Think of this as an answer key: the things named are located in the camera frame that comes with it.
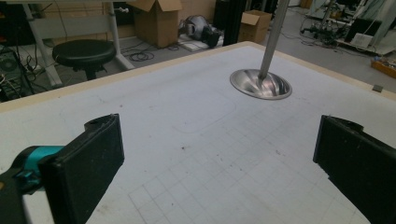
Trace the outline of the grey bag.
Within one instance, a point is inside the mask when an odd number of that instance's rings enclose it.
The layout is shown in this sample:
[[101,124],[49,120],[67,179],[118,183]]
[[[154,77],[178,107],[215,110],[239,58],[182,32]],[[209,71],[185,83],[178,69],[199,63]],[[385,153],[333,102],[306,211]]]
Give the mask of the grey bag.
[[180,22],[178,34],[202,41],[212,49],[219,43],[221,32],[212,27],[202,15],[194,15]]

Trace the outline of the large open cardboard box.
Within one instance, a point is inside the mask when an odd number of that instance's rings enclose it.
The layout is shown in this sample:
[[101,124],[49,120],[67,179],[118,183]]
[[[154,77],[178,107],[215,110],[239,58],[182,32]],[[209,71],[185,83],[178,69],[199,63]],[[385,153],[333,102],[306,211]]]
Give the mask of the large open cardboard box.
[[134,8],[134,28],[139,39],[159,48],[176,44],[180,0],[134,0],[128,5]]

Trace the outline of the orange wooden tray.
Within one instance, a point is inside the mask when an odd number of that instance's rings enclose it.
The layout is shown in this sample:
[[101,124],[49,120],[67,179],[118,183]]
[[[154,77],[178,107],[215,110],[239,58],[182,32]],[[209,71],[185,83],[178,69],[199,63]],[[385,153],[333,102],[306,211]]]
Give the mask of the orange wooden tray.
[[383,64],[380,61],[371,61],[371,66],[383,74],[396,78],[396,68]]

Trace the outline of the white desk frame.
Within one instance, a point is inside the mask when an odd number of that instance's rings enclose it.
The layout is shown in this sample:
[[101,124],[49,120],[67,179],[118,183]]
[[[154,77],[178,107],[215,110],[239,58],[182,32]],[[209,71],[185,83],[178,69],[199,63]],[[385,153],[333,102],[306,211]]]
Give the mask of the white desk frame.
[[[113,45],[116,49],[116,61],[126,70],[134,69],[134,66],[121,54],[118,27],[116,22],[116,9],[114,3],[120,0],[0,0],[9,5],[22,5],[31,31],[35,38],[35,43],[40,51],[44,61],[44,68],[52,88],[60,88],[62,83],[54,65],[50,58],[46,47],[43,43],[44,39],[93,35],[110,32],[112,34]],[[64,17],[60,15],[58,18],[35,19],[29,8],[33,4],[54,4],[59,6],[62,3],[106,3],[105,15],[93,15],[86,17]]]

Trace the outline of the small cardboard box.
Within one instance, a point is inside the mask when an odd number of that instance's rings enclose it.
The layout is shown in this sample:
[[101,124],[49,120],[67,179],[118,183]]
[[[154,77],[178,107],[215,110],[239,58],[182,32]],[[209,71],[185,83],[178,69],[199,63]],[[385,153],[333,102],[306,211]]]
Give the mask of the small cardboard box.
[[242,14],[238,41],[261,43],[269,29],[272,15],[259,10],[245,11]]

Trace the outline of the white grid mat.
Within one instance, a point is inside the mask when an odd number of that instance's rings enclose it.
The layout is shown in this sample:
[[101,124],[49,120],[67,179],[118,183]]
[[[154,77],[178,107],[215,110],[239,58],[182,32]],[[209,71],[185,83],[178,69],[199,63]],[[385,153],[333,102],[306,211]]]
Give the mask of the white grid mat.
[[348,119],[396,147],[396,94],[281,53],[288,98],[236,90],[232,72],[261,60],[243,43],[2,103],[0,173],[117,113],[125,161],[89,224],[368,224],[314,163],[318,126]]

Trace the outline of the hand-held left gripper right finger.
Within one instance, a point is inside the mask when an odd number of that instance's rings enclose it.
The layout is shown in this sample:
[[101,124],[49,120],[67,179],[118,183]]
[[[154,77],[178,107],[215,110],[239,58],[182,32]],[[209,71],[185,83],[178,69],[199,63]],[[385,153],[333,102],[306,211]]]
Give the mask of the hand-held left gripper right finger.
[[396,224],[396,148],[358,123],[323,115],[313,162],[371,224]]

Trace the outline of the silver metal hook stand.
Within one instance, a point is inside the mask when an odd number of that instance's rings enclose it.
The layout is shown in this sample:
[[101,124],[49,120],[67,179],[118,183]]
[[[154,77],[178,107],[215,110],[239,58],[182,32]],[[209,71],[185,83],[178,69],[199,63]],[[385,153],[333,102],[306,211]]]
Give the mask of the silver metal hook stand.
[[260,69],[241,69],[230,75],[231,84],[242,93],[263,100],[282,100],[292,94],[289,82],[269,71],[290,0],[279,0]]

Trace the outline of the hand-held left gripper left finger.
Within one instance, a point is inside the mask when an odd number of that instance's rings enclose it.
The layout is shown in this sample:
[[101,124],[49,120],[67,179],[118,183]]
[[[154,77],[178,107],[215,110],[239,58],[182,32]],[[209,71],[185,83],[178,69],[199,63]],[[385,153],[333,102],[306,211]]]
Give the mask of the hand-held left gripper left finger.
[[33,146],[21,152],[13,176],[13,222],[27,224],[22,196],[44,189],[56,224],[85,224],[124,162],[120,116],[84,124],[65,146]]

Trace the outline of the white flat board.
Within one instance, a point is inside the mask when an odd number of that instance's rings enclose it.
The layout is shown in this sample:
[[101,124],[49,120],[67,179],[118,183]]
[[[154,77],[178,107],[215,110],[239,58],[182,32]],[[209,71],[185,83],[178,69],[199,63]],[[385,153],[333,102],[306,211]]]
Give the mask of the white flat board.
[[197,50],[201,50],[201,49],[210,49],[210,47],[199,40],[194,40],[190,37],[188,37],[187,35],[181,35],[178,38],[177,43],[184,49],[187,49],[189,51],[197,51]]

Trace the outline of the black round stool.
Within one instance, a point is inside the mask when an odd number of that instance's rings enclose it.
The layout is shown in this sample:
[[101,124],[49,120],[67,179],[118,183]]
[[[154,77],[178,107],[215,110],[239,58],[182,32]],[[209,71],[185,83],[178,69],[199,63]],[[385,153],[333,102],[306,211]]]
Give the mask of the black round stool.
[[67,41],[55,46],[52,59],[74,71],[83,70],[88,80],[96,79],[96,73],[104,70],[104,64],[116,56],[116,48],[111,41],[80,39]]

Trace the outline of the black frame post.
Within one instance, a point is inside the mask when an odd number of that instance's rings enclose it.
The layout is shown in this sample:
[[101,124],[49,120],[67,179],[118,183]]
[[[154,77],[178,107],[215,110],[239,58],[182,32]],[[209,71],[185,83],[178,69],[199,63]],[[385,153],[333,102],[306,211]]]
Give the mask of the black frame post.
[[245,11],[247,0],[230,0],[228,19],[225,25],[223,46],[235,44],[238,41],[242,14]]

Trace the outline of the black computer tower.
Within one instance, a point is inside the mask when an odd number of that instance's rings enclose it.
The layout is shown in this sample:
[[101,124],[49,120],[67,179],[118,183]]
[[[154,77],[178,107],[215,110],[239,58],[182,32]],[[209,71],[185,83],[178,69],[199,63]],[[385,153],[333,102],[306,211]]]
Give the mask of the black computer tower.
[[21,98],[21,65],[11,50],[0,53],[0,101]]

